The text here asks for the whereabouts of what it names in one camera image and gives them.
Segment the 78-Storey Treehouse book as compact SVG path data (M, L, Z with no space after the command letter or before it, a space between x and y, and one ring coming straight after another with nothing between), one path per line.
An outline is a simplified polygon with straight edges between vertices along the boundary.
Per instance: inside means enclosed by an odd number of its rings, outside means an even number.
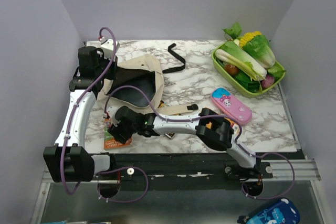
M104 142L103 149L105 151L111 151L117 148L128 147L132 143L132 138L128 139L125 144L122 144L114 139L114 137L108 133L108 128L111 126L111 119L104 119Z

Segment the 169-Storey Treehouse book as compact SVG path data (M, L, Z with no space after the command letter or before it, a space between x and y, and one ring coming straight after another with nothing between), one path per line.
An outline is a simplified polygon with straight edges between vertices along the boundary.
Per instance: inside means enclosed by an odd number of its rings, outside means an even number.
M159 103L159 106L158 108L163 108L163 107L166 107L167 104L161 100L160 103ZM166 133L165 136L168 138L168 139L171 139L175 134L174 133Z

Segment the cream canvas backpack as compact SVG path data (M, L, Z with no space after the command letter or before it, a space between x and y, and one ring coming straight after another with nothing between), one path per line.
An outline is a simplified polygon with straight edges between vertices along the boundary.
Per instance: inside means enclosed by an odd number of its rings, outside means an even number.
M179 60L182 65L163 70L160 61L151 54L136 57L134 59L119 62L116 79L104 80L102 90L99 92L96 104L104 110L110 110L113 114L119 107L126 105L136 112L149 113L151 107L145 97L137 90L129 88L134 86L144 92L151 104L160 113L172 115L173 113L187 113L198 109L196 104L183 104L174 106L172 109L158 108L162 100L164 89L164 75L180 72L185 69L185 59L173 51L175 43L168 46L168 53Z

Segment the yellow orange paperback book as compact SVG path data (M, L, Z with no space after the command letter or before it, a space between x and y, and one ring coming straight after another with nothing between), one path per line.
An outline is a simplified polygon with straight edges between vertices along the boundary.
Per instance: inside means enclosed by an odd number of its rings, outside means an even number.
M240 134L240 125L230 116L222 113L218 114L209 108L203 108L199 113L199 116L210 115L214 115L214 117L205 119L205 126L207 129L217 133L218 135Z

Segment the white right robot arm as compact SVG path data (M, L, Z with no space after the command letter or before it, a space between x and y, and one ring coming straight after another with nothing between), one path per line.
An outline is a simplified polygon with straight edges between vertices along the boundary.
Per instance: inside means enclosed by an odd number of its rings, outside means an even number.
M142 114L122 106L116 111L114 118L117 123L111 124L108 133L122 144L133 134L144 137L167 133L196 135L208 148L225 151L234 158L246 177L255 177L260 172L256 154L239 140L242 127L238 127L236 134L228 118L211 109L203 108L199 114L178 116L157 112Z

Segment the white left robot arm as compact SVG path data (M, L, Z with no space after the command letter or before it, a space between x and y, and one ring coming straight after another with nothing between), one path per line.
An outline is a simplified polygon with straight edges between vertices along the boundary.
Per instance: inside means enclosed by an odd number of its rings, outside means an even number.
M104 80L114 80L117 73L116 52L119 42L99 39L98 46L78 49L77 67L69 83L70 102L61 132L43 157L54 182L89 182L94 175L104 179L116 175L116 166L108 154L89 154L85 150L88 120Z

